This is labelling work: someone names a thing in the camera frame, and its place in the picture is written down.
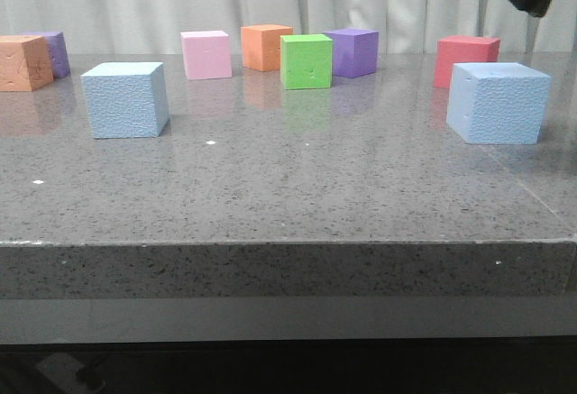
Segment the light blue dented foam cube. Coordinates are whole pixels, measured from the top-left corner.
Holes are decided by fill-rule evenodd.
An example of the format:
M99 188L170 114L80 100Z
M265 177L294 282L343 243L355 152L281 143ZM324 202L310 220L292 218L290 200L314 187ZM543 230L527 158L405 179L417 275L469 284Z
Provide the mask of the light blue dented foam cube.
M535 144L551 77L516 62L453 65L446 123L467 143Z

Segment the red foam cube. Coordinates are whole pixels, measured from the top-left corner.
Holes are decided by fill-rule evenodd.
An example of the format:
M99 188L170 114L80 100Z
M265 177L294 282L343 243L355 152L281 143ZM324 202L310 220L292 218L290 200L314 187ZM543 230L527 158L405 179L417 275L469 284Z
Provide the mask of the red foam cube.
M453 65L466 62L496 62L500 38L451 35L437 42L433 87L449 88Z

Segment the purple foam cube centre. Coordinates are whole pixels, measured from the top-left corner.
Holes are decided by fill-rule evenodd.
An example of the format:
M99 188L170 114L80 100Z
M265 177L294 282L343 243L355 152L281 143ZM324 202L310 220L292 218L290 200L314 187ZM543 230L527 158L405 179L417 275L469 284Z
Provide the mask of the purple foam cube centre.
M333 41L333 75L358 78L377 69L378 31L344 28L325 31Z

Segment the purple foam cube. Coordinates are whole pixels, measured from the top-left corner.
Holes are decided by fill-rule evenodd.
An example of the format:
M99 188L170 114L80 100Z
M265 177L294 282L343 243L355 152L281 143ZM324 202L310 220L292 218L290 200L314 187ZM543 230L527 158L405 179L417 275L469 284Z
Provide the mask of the purple foam cube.
M358 78L377 69L378 31L344 28L325 31L333 41L333 75Z
M48 44L53 77L65 78L70 75L69 55L63 32L24 32L26 35L42 36Z

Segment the green foam cube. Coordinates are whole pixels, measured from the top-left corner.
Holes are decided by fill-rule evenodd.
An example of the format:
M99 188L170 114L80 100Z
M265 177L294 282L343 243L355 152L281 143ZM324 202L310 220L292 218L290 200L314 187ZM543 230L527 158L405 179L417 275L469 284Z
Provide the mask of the green foam cube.
M285 89L329 88L333 41L324 34L280 37L280 80Z

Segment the smooth orange foam cube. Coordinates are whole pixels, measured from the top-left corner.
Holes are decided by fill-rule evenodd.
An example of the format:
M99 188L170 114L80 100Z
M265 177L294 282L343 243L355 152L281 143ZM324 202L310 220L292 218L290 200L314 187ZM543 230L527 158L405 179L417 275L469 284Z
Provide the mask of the smooth orange foam cube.
M259 71L280 69L280 37L293 28L279 24L256 24L241 28L243 65Z

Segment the pink foam cube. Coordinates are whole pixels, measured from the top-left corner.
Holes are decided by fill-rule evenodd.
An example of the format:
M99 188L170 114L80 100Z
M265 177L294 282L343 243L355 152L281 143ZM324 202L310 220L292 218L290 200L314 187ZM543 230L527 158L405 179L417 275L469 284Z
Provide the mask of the pink foam cube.
M182 32L180 39L187 79L232 76L231 41L226 32Z

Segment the white pleated curtain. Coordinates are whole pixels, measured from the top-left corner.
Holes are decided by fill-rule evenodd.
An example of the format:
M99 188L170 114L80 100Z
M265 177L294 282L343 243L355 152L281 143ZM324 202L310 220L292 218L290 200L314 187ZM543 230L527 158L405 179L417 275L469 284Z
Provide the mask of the white pleated curtain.
M576 47L576 0L543 18L508 0L1 0L4 34L61 31L72 53L177 53L184 31L275 23L298 33L353 27L380 32L389 53L433 52L452 34L498 37L503 51Z

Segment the purple foam cube left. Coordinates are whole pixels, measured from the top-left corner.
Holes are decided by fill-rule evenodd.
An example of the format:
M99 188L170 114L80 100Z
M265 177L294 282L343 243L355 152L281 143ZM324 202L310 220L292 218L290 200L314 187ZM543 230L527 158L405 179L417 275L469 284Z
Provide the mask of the purple foam cube left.
M48 44L53 77L65 78L70 75L69 55L63 32L24 32L26 35L42 36Z

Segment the dented orange foam cube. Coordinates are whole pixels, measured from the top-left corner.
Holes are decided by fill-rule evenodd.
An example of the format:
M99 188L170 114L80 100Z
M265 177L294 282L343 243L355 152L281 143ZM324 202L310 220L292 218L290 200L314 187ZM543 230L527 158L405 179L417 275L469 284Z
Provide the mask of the dented orange foam cube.
M48 44L40 35L1 36L1 90L33 91L53 82Z

